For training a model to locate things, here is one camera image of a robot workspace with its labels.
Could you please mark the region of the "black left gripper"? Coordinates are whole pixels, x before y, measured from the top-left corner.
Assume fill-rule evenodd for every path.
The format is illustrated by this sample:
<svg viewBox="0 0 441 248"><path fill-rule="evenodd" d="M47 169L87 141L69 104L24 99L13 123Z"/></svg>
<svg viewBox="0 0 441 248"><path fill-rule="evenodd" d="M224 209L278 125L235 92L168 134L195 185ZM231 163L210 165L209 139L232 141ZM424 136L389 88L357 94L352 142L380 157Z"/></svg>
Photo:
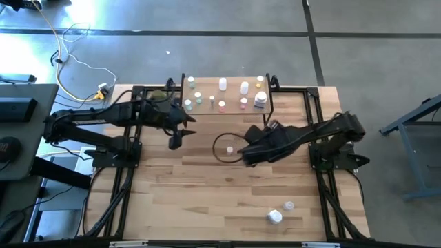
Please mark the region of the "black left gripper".
<svg viewBox="0 0 441 248"><path fill-rule="evenodd" d="M195 134L196 131L178 128L180 123L196 122L196 119L190 115L183 116L179 107L170 104L161 104L161 111L164 114L162 129L169 136L168 147L170 150L176 150L182 145L184 136Z"/></svg>

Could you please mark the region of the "black desk leg bar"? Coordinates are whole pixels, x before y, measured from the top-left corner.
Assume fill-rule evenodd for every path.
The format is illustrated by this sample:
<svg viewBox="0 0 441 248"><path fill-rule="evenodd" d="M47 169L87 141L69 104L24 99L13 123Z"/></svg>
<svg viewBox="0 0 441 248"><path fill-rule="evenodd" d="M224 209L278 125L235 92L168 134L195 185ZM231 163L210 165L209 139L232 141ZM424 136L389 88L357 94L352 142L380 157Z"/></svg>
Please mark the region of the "black desk leg bar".
<svg viewBox="0 0 441 248"><path fill-rule="evenodd" d="M30 175L40 176L81 189L88 189L91 183L91 178L89 176L39 157L34 159Z"/></svg>

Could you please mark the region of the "potted green plant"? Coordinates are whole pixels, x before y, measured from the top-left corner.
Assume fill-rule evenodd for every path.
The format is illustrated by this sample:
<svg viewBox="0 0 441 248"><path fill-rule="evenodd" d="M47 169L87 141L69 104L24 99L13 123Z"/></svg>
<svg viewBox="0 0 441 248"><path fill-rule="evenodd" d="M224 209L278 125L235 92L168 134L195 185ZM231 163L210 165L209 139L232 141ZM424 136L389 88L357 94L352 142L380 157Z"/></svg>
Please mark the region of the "potted green plant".
<svg viewBox="0 0 441 248"><path fill-rule="evenodd" d="M150 93L150 96L148 99L152 103L162 103L162 102L169 101L171 96L172 96L172 93L169 93L167 91L154 90Z"/></svg>

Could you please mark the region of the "large white round jar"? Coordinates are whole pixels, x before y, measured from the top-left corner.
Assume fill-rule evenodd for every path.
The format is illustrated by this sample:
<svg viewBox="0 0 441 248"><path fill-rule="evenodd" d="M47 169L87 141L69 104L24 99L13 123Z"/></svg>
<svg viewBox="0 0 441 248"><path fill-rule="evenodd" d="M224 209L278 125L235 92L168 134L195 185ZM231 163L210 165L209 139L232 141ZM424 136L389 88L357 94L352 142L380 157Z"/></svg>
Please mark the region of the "large white round jar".
<svg viewBox="0 0 441 248"><path fill-rule="evenodd" d="M283 215L278 210L273 209L273 210L268 212L267 219L269 220L269 222L271 224L277 225L277 224L282 222Z"/></svg>

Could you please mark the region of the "grey floor plate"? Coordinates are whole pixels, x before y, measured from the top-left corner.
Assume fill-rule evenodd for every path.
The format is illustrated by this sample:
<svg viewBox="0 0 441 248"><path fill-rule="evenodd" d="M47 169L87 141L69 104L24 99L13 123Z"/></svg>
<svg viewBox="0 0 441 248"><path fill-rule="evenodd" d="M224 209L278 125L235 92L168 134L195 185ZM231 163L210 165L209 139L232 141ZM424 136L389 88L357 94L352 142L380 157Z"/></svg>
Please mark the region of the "grey floor plate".
<svg viewBox="0 0 441 248"><path fill-rule="evenodd" d="M39 211L64 211L81 210L83 201L88 190L70 185L43 179L43 203L39 205Z"/></svg>

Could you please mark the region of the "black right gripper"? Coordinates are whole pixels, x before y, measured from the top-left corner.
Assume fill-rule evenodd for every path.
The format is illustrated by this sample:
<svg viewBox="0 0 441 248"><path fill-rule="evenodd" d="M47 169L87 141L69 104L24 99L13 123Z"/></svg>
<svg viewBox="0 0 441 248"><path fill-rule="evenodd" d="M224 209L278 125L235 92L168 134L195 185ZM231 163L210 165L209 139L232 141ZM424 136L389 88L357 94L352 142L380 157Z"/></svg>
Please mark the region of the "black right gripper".
<svg viewBox="0 0 441 248"><path fill-rule="evenodd" d="M274 163L293 154L287 127L279 122L270 122L262 130L252 125L245 133L247 146L238 150L247 167L255 167L258 163Z"/></svg>

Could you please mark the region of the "person's shoe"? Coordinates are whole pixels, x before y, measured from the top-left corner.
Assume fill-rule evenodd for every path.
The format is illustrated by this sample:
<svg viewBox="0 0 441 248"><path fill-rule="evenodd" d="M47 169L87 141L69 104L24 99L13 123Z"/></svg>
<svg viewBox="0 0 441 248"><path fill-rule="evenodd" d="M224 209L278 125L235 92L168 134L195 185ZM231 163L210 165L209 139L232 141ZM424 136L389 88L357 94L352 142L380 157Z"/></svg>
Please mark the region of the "person's shoe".
<svg viewBox="0 0 441 248"><path fill-rule="evenodd" d="M0 0L0 4L10 6L16 12L18 12L20 9L42 9L41 3L35 0Z"/></svg>

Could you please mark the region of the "white edge bracket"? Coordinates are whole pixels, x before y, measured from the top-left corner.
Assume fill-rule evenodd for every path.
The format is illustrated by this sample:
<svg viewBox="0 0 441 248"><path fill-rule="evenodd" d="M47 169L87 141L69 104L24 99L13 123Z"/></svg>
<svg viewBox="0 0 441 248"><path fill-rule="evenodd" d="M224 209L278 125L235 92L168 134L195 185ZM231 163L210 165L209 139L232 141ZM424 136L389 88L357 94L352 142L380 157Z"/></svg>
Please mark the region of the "white edge bracket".
<svg viewBox="0 0 441 248"><path fill-rule="evenodd" d="M109 248L144 248L148 247L146 240L121 240L109 243Z"/></svg>
<svg viewBox="0 0 441 248"><path fill-rule="evenodd" d="M341 248L339 243L332 242L303 242L302 248Z"/></svg>

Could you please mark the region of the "grey-blue table leg frame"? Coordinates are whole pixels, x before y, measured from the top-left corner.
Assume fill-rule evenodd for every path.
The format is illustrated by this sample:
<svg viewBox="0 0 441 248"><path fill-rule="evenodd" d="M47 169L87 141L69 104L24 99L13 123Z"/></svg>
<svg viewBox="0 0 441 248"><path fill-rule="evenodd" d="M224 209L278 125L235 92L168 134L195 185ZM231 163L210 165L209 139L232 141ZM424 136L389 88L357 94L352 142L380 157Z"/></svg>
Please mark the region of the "grey-blue table leg frame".
<svg viewBox="0 0 441 248"><path fill-rule="evenodd" d="M437 113L441 114L441 94L379 129L383 136L397 131L402 139L417 185L402 196L405 200L441 196L441 121L421 120Z"/></svg>

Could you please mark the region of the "white bottle blue label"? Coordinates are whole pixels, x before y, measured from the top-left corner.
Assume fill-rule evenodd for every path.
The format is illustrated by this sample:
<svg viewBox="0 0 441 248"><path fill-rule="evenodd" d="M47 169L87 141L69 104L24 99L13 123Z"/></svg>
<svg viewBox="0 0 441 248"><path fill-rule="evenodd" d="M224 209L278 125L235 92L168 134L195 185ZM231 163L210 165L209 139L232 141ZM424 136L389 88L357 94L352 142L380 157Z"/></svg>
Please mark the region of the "white bottle blue label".
<svg viewBox="0 0 441 248"><path fill-rule="evenodd" d="M264 109L267 102L267 94L264 91L258 92L254 97L254 107Z"/></svg>

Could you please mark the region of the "wooden shelf black legs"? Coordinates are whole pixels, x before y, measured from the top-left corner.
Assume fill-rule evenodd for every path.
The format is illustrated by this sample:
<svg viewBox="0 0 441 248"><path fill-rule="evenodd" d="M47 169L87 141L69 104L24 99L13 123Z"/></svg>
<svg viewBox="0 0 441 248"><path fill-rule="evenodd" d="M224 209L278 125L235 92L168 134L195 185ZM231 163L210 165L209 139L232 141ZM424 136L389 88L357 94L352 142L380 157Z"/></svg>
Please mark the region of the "wooden shelf black legs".
<svg viewBox="0 0 441 248"><path fill-rule="evenodd" d="M271 78L269 74L263 76L265 79L262 83L261 88L256 88L256 83L258 82L256 77L197 77L195 78L195 88L189 87L189 83L185 74L181 75L181 105L184 110L192 116L214 116L214 115L257 115L263 118L263 123L267 124L274 112L274 104L272 99L272 86ZM218 87L218 82L220 78L227 79L227 89L225 91L220 91ZM249 83L249 91L247 95L242 95L240 93L240 84L243 81ZM267 94L267 102L264 109L254 107L254 97L260 92L264 91ZM194 97L195 92L200 92L202 94L202 103L197 104ZM211 95L215 96L214 106L211 106L209 97ZM240 100L242 98L247 98L247 107L245 110L240 108ZM184 100L190 99L192 101L193 109L192 111L187 111L184 106ZM224 101L226 103L225 111L218 111L218 102Z"/></svg>

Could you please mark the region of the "grey desk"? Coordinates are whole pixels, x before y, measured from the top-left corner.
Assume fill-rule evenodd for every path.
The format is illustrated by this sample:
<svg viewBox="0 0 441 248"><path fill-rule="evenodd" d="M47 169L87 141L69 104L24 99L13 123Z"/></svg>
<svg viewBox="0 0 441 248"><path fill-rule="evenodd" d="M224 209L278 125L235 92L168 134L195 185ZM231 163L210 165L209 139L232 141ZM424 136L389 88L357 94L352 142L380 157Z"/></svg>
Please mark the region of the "grey desk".
<svg viewBox="0 0 441 248"><path fill-rule="evenodd" d="M0 138L12 136L21 144L18 157L7 167L0 163L0 181L21 180L30 174L36 152L44 131L44 120L50 115L58 92L56 84L0 85L0 98L30 98L37 104L27 122L0 120ZM6 113L0 108L0 119Z"/></svg>

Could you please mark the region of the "black box device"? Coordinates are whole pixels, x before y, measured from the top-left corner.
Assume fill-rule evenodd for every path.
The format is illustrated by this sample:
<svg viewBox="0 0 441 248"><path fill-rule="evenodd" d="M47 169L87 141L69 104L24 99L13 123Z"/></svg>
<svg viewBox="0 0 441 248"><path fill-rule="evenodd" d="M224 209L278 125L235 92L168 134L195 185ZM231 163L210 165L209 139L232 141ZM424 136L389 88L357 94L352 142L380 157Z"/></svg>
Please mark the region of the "black box device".
<svg viewBox="0 0 441 248"><path fill-rule="evenodd" d="M27 97L0 97L0 123L26 123L32 118L37 101Z"/></svg>

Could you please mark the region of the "white box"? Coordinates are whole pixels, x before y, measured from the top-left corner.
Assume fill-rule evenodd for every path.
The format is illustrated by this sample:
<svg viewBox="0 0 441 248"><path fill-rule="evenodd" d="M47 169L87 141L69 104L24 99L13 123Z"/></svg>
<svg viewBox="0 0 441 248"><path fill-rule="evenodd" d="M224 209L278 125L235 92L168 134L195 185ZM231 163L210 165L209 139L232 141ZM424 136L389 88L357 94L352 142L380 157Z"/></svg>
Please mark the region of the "white box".
<svg viewBox="0 0 441 248"><path fill-rule="evenodd" d="M79 156L83 157L83 159L78 158L75 166L75 171L84 174L84 175L93 175L95 169L92 166L93 158L87 155L85 152L88 150L95 150L95 147L81 147L79 151Z"/></svg>

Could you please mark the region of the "black cap orange print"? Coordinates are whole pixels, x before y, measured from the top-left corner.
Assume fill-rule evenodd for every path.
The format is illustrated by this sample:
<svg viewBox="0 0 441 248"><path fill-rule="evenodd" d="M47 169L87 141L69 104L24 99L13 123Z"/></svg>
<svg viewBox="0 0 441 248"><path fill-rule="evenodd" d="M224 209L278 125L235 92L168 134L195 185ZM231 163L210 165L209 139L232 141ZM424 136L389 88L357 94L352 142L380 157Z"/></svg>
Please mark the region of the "black cap orange print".
<svg viewBox="0 0 441 248"><path fill-rule="evenodd" d="M21 152L21 142L13 136L0 138L0 163L13 162Z"/></svg>

